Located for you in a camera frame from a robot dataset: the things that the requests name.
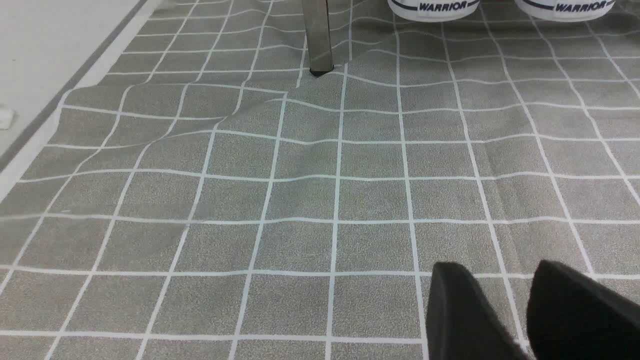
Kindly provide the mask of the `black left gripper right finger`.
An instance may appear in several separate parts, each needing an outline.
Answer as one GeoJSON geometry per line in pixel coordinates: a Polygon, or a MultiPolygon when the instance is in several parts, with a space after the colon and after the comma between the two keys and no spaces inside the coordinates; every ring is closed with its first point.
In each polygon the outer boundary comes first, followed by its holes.
{"type": "Polygon", "coordinates": [[[640,307],[555,260],[535,269],[526,332],[537,360],[637,360],[640,307]]]}

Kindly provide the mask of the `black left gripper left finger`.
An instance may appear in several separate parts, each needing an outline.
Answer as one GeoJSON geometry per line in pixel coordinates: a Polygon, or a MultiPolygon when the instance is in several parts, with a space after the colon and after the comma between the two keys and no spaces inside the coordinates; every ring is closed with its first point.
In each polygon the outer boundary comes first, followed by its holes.
{"type": "Polygon", "coordinates": [[[432,267],[426,310],[430,360],[526,360],[478,281],[463,265],[432,267]]]}

